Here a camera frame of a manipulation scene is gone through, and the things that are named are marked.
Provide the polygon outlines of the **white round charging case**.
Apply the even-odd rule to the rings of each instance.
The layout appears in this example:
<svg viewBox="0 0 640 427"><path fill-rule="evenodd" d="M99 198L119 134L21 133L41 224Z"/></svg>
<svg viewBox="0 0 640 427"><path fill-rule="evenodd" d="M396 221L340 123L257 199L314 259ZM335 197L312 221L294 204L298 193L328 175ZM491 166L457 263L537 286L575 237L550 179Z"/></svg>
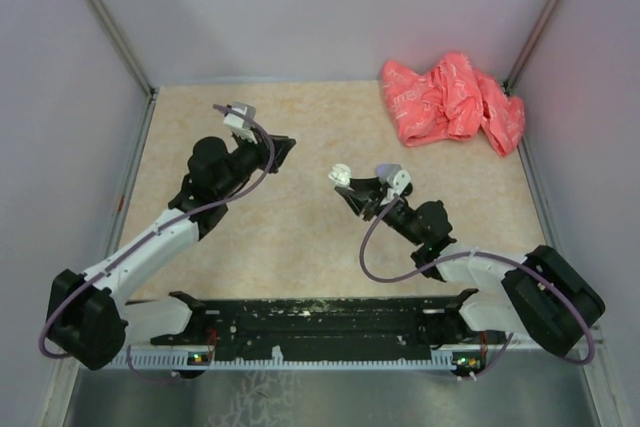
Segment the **white round charging case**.
<svg viewBox="0 0 640 427"><path fill-rule="evenodd" d="M346 164L334 164L328 178L336 187L348 188L352 179L351 168Z"/></svg>

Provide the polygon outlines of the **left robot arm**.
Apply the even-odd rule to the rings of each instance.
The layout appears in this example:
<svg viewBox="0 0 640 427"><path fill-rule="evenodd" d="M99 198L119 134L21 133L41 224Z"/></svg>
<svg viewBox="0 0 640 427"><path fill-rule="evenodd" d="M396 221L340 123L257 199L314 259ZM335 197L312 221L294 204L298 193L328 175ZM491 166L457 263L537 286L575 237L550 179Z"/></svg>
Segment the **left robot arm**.
<svg viewBox="0 0 640 427"><path fill-rule="evenodd" d="M213 231L231 201L256 188L251 177L277 173L296 141L258 134L237 138L229 151L218 137L193 147L178 194L133 241L81 273L64 270L52 282L47 317L38 339L60 348L90 370L109 364L123 349L176 335L201 341L208 331L202 304L174 292L156 301L134 302L132 295L182 251Z"/></svg>

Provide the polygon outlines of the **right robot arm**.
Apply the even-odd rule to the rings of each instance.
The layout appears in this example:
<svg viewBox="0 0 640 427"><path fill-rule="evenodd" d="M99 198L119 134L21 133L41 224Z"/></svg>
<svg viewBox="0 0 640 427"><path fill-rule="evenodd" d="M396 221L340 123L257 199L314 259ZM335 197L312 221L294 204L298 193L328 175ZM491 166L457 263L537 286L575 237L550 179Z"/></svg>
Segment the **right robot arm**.
<svg viewBox="0 0 640 427"><path fill-rule="evenodd" d="M329 178L356 216L370 224L360 256L365 256L381 224L416 248L411 254L414 269L396 277L380 277L360 259L366 277L392 284L422 275L469 286L446 319L454 340L470 342L484 331L524 335L559 358L584 341L587 353L578 362L593 360L596 342L591 329L605 313L605 303L556 249L540 245L520 256L506 256L458 245L442 201L411 207L412 179L397 165L376 177L358 179L338 164Z"/></svg>

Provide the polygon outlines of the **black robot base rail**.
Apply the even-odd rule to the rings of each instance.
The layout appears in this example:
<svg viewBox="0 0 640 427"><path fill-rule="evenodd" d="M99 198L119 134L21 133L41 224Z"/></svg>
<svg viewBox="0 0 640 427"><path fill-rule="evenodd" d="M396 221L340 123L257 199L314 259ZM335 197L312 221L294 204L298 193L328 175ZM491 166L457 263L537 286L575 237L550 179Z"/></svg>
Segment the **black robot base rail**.
<svg viewBox="0 0 640 427"><path fill-rule="evenodd" d="M459 297L196 300L186 329L152 339L154 346L200 345L217 361L420 361L446 345L499 345L497 330L482 335L458 314Z"/></svg>

